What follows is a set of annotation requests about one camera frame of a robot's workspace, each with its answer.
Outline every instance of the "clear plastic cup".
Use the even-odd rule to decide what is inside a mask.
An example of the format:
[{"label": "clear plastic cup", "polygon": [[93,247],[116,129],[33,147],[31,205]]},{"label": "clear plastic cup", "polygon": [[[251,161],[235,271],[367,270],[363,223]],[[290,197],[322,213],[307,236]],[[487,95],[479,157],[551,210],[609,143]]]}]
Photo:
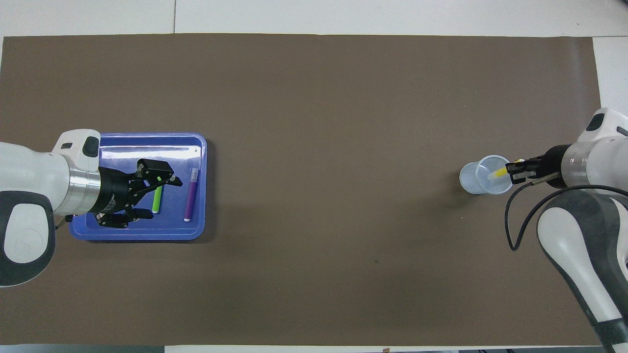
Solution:
[{"label": "clear plastic cup", "polygon": [[491,173],[506,166],[508,160],[502,156],[490,155],[477,162],[471,162],[460,170],[460,184],[468,192],[475,195],[489,193],[499,195],[512,187],[508,174],[492,178]]}]

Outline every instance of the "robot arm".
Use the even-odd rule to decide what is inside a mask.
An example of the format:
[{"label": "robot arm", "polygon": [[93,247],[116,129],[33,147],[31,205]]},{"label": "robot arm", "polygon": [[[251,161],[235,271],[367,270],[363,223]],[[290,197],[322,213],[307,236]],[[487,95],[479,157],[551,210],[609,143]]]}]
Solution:
[{"label": "robot arm", "polygon": [[[558,175],[558,188],[628,190],[628,117],[600,109],[571,145],[509,163],[513,183]],[[628,352],[628,198],[605,190],[567,190],[538,221],[543,251],[568,283],[602,345]]]},{"label": "robot arm", "polygon": [[164,161],[139,160],[133,173],[99,166],[100,134],[63,133],[51,153],[0,143],[0,287],[31,280],[55,250],[55,217],[93,213],[101,226],[152,219],[135,205],[148,192],[182,186]]}]

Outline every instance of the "purple marker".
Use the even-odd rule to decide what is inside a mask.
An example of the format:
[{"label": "purple marker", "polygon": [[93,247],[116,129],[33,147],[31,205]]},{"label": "purple marker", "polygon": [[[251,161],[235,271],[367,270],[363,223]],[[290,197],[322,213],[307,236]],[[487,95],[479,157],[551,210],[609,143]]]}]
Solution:
[{"label": "purple marker", "polygon": [[192,175],[190,176],[190,191],[188,192],[188,203],[185,205],[185,215],[183,220],[189,222],[192,219],[192,212],[194,211],[194,201],[196,201],[196,186],[198,180],[198,169],[192,168]]}]

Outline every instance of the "blue tray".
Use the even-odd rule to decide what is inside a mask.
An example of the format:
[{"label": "blue tray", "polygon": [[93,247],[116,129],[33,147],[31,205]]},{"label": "blue tray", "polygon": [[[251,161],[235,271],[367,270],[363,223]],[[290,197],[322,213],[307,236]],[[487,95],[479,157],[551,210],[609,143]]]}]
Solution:
[{"label": "blue tray", "polygon": [[[182,241],[197,238],[205,227],[205,180],[207,142],[195,133],[124,133],[100,135],[100,166],[132,173],[140,158],[167,161],[181,178],[182,187],[165,185],[161,207],[153,219],[139,219],[125,229],[101,227],[93,214],[74,217],[70,233],[88,241]],[[183,221],[192,168],[198,168],[194,213]],[[153,192],[147,193],[137,208],[151,209]]]}]

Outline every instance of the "black cable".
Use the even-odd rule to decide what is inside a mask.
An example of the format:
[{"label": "black cable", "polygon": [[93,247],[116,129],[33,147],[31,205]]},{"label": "black cable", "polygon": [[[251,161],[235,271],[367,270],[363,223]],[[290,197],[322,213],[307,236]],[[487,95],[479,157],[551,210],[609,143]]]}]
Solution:
[{"label": "black cable", "polygon": [[510,245],[512,251],[517,251],[517,249],[519,249],[519,246],[521,245],[521,239],[523,238],[523,233],[526,231],[526,227],[528,226],[528,223],[530,223],[530,220],[532,220],[532,217],[534,217],[534,214],[536,213],[536,211],[538,211],[547,201],[550,201],[552,198],[555,198],[556,196],[562,194],[563,192],[567,192],[569,190],[596,189],[596,190],[611,191],[611,192],[615,192],[620,195],[628,197],[628,192],[618,189],[618,188],[608,187],[606,185],[576,185],[574,187],[566,187],[564,189],[560,189],[556,192],[553,192],[547,195],[544,199],[539,201],[539,203],[536,204],[532,208],[532,210],[530,210],[530,213],[528,213],[528,216],[526,216],[526,219],[521,224],[521,228],[519,229],[519,235],[517,235],[517,240],[515,241],[513,245],[512,239],[510,237],[510,230],[508,229],[508,211],[510,210],[510,204],[512,200],[514,199],[514,197],[519,192],[521,192],[523,189],[527,187],[531,187],[532,185],[533,185],[532,182],[529,182],[529,183],[524,184],[522,187],[518,188],[517,190],[515,190],[515,192],[512,193],[512,195],[508,199],[508,202],[506,203],[506,211],[504,212],[504,225],[506,227],[506,237],[508,238],[508,245]]}]

